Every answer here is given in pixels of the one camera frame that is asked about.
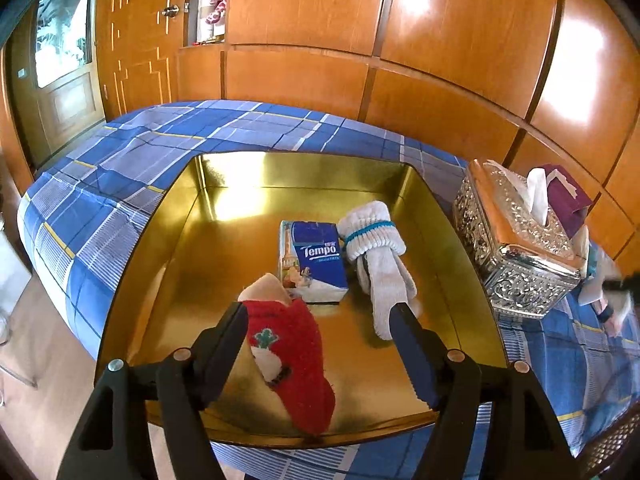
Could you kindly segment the red christmas sock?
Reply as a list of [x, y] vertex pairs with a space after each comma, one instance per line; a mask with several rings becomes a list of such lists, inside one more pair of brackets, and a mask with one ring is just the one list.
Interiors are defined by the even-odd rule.
[[324, 376], [321, 334], [306, 302], [291, 297], [271, 273], [244, 288], [238, 301], [247, 310], [246, 340], [262, 379], [299, 431], [323, 434], [335, 393]]

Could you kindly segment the silver ornate tissue box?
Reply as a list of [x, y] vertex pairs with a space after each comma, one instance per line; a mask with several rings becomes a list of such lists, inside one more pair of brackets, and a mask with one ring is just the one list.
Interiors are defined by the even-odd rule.
[[586, 276], [588, 233], [570, 237], [556, 213], [545, 222], [530, 206], [533, 181], [490, 159], [474, 159], [457, 192], [452, 218], [491, 307], [543, 318]]

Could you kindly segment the blue plaid tablecloth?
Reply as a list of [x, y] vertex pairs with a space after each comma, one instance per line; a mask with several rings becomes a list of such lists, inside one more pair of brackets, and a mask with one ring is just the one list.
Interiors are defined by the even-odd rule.
[[[185, 102], [136, 110], [43, 170], [18, 207], [18, 230], [43, 286], [90, 352], [99, 349], [125, 264], [164, 192], [205, 153], [298, 151], [408, 162], [442, 208], [463, 159], [353, 120], [269, 103]], [[533, 367], [573, 452], [639, 402], [639, 323], [609, 337], [567, 296], [540, 321], [501, 321], [506, 353]]]

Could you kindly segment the gold metal tray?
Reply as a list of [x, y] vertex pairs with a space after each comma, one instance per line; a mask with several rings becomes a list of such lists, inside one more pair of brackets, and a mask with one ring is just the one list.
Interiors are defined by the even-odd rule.
[[[279, 266], [284, 220], [337, 222], [382, 200], [407, 245], [420, 323], [475, 362], [506, 365], [491, 307], [456, 231], [420, 174], [402, 162], [297, 152], [194, 157], [153, 212], [119, 281], [96, 365], [153, 363], [218, 323], [241, 290]], [[395, 347], [375, 336], [357, 283], [314, 307], [336, 407], [329, 430], [304, 436], [242, 349], [203, 413], [216, 442], [326, 448], [391, 437], [436, 415], [414, 393]]]

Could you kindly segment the purple cardboard box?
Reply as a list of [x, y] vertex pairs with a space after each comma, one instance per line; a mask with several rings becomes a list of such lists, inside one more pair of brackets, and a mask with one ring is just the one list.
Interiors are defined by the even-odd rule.
[[584, 225], [592, 200], [563, 166], [545, 164], [542, 168], [549, 205], [566, 235], [572, 238]]

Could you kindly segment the white rolled sock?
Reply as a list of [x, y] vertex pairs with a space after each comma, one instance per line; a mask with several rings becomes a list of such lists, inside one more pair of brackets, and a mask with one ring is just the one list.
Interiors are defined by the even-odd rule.
[[390, 211], [383, 202], [374, 200], [349, 211], [336, 228], [346, 259], [371, 299], [374, 332], [382, 340], [391, 340], [392, 307], [408, 304], [415, 316], [420, 315], [421, 307], [416, 301], [416, 282], [401, 260], [407, 247]]

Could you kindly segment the blue Tempo tissue pack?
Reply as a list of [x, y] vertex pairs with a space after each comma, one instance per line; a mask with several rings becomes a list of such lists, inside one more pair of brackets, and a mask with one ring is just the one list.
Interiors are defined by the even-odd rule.
[[292, 298], [306, 304], [339, 304], [348, 292], [348, 283], [336, 225], [283, 220], [279, 276]]

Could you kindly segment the wooden door with window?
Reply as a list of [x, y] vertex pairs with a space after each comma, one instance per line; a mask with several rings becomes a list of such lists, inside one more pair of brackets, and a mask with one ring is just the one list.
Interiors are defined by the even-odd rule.
[[94, 0], [35, 0], [9, 38], [9, 94], [29, 165], [40, 168], [102, 122]]

